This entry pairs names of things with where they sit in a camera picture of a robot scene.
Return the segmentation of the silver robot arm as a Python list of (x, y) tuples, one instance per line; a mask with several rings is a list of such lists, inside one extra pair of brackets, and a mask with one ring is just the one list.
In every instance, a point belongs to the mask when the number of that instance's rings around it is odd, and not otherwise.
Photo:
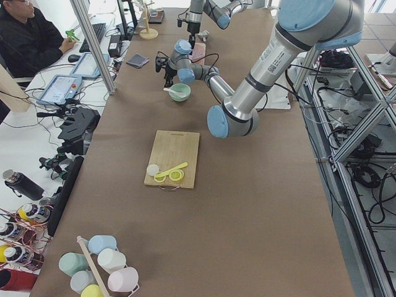
[(181, 26), (182, 22), (187, 23), (189, 43), (194, 48), (196, 35), (200, 32), (204, 14), (212, 19), (220, 29), (225, 30), (229, 26), (233, 15), (246, 10), (253, 3), (254, 1), (231, 1), (226, 6), (220, 7), (214, 1), (191, 1), (185, 19), (178, 20), (178, 27)]
[(190, 54), (195, 45), (202, 15), (207, 14), (221, 29), (226, 29), (232, 15), (245, 11), (248, 1), (231, 1), (218, 7), (213, 1), (191, 1), (185, 19), (190, 33), (180, 39), (170, 57), (157, 57), (155, 70), (165, 70), (165, 85), (177, 76), (183, 84), (203, 80), (220, 101), (209, 109), (207, 125), (218, 138), (247, 136), (256, 130), (259, 115), (255, 106), (273, 87), (297, 55), (317, 50), (332, 50), (360, 42), (363, 32), (364, 1), (281, 1), (278, 21), (269, 44), (236, 90), (220, 76), (214, 66), (195, 64)]

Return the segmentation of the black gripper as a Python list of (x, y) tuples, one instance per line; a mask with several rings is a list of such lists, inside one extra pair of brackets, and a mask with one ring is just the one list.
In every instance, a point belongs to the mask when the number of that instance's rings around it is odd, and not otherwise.
[(198, 34), (200, 31), (200, 22), (188, 20), (187, 21), (187, 31), (190, 33), (189, 43), (194, 45), (194, 35)]
[(171, 87), (171, 81), (177, 75), (177, 69), (175, 68), (174, 64), (171, 62), (171, 59), (168, 58), (167, 62), (165, 63), (165, 88)]

